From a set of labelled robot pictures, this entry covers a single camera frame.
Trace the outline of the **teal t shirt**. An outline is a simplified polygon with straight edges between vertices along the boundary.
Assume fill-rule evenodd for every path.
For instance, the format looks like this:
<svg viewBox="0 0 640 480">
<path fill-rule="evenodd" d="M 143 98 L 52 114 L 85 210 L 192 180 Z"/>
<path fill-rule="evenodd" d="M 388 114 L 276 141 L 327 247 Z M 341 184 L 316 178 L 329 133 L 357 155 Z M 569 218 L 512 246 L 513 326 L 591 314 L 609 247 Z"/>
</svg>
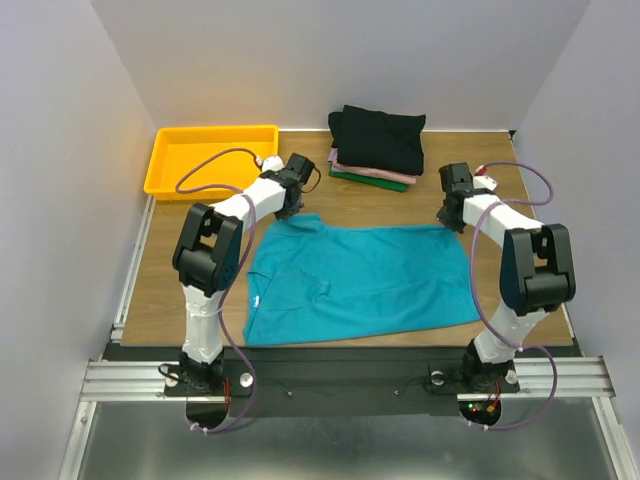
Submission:
<svg viewBox="0 0 640 480">
<path fill-rule="evenodd" d="M 247 273 L 249 346 L 326 342 L 478 320 L 469 260 L 437 225 L 341 228 L 276 221 Z"/>
</svg>

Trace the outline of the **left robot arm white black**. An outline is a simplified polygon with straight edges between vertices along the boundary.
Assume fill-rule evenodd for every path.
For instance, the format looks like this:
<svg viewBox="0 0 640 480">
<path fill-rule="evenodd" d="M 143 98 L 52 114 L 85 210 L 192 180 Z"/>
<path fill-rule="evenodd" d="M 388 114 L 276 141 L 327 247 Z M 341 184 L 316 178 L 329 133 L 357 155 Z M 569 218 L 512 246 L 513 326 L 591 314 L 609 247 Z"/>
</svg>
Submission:
<svg viewBox="0 0 640 480">
<path fill-rule="evenodd" d="M 284 162 L 279 156 L 254 162 L 260 173 L 246 188 L 213 183 L 186 188 L 184 184 L 204 167 L 221 158 L 222 151 L 203 161 L 181 178 L 180 195 L 222 189 L 232 194 L 213 204 L 195 203 L 187 212 L 172 257 L 185 298 L 185 340 L 174 370 L 161 369 L 166 383 L 209 395 L 224 385 L 220 316 L 228 294 L 248 253 L 242 251 L 243 235 L 255 239 L 256 225 L 273 215 L 286 219 L 303 207 L 304 186 L 317 171 L 299 154 Z"/>
</svg>

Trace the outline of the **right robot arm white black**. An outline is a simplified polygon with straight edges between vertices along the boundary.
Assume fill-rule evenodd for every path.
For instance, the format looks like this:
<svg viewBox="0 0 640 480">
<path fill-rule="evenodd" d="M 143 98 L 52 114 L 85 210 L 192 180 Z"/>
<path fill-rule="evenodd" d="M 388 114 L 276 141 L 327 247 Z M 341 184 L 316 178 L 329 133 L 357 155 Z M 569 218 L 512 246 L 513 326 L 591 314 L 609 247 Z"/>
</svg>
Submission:
<svg viewBox="0 0 640 480">
<path fill-rule="evenodd" d="M 480 392 L 515 382 L 513 360 L 526 337 L 576 292 L 568 229 L 513 208 L 530 200 L 500 198 L 486 174 L 492 165 L 472 171 L 466 163 L 451 163 L 438 170 L 444 200 L 437 219 L 457 233 L 474 228 L 469 262 L 475 262 L 481 234 L 501 249 L 500 303 L 492 317 L 479 314 L 484 330 L 469 343 L 460 366 L 462 385 Z"/>
</svg>

